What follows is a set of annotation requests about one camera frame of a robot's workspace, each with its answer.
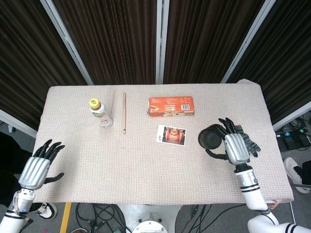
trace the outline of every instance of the plastic bottle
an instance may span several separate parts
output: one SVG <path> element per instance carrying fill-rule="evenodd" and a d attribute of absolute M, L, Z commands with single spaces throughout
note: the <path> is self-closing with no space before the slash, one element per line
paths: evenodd
<path fill-rule="evenodd" d="M 89 105 L 92 114 L 100 121 L 101 127 L 110 128 L 113 124 L 113 120 L 109 116 L 105 105 L 96 98 L 91 99 Z"/>

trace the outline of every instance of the orange box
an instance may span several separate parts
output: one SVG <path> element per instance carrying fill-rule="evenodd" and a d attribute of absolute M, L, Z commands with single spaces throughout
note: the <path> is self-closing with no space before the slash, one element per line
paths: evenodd
<path fill-rule="evenodd" d="M 192 116 L 192 96 L 150 97 L 148 114 L 152 117 Z"/>

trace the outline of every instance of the gray floor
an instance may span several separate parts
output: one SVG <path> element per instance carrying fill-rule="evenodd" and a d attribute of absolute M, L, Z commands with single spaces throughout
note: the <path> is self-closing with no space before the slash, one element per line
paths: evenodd
<path fill-rule="evenodd" d="M 306 119 L 309 119 L 310 114 L 307 113 Z M 0 125 L 0 131 L 4 132 L 10 136 L 12 136 L 20 146 L 28 151 L 32 151 L 35 144 L 35 139 L 32 137 L 24 134 L 16 130 L 14 133 L 8 133 L 8 128 L 5 123 Z M 298 151 L 292 150 L 282 153 L 282 158 L 285 159 L 286 157 L 294 158 L 298 164 L 302 164 L 306 160 L 311 159 L 311 149 L 306 151 Z M 294 212 L 297 224 L 303 227 L 307 227 L 311 229 L 311 194 L 301 194 L 293 187 L 294 199 L 293 202 Z M 202 228 L 208 225 L 221 211 L 235 206 L 237 204 L 214 204 L 202 224 Z M 24 233 L 57 233 L 59 232 L 63 210 L 64 210 L 64 203 L 57 203 L 58 208 L 58 216 L 56 219 L 52 221 L 44 221 L 39 216 L 34 213 L 30 213 L 29 216 L 34 220 L 34 223 L 30 225 Z M 67 232 L 70 233 L 72 230 L 78 228 L 78 224 L 75 219 L 75 207 L 76 203 L 72 204 L 71 213 L 69 217 L 69 225 Z M 180 210 L 176 224 L 175 224 L 175 232 L 180 233 L 186 223 L 190 220 L 191 213 L 194 209 L 194 206 L 185 205 Z M 6 208 L 4 206 L 0 206 L 0 215 L 4 214 Z M 84 217 L 92 218 L 93 213 L 91 211 L 91 206 L 87 204 L 83 204 L 80 209 L 80 213 L 83 214 Z M 273 213 L 276 215 L 280 223 L 284 222 L 292 222 L 292 215 L 290 206 L 288 203 L 280 204 Z M 232 232 L 232 233 L 247 233 L 247 222 L 250 218 L 256 216 L 257 214 L 247 209 L 247 207 L 242 206 L 228 212 L 224 213 L 221 217 L 219 217 L 210 227 L 208 232 Z M 184 232 L 188 232 L 189 228 L 192 226 L 194 219 L 188 224 L 186 230 Z M 109 232 L 106 228 L 102 229 L 102 232 Z"/>

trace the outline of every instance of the bottle cap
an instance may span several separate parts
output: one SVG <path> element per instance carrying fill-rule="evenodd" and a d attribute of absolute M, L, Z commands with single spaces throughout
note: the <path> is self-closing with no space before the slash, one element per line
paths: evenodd
<path fill-rule="evenodd" d="M 95 109 L 95 108 L 99 108 L 101 106 L 101 103 L 99 102 L 97 98 L 92 98 L 89 101 L 89 105 L 91 106 L 91 108 Z"/>

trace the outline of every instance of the brown curtain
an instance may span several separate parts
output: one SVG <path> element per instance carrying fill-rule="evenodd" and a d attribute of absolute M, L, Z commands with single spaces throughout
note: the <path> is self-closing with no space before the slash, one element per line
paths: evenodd
<path fill-rule="evenodd" d="M 0 2 L 0 109 L 35 130 L 55 85 L 85 85 L 39 0 Z"/>
<path fill-rule="evenodd" d="M 311 1 L 278 0 L 229 82 L 261 85 L 272 123 L 311 101 Z"/>
<path fill-rule="evenodd" d="M 156 0 L 54 0 L 94 84 L 154 84 Z"/>
<path fill-rule="evenodd" d="M 219 83 L 264 0 L 170 0 L 164 83 Z"/>

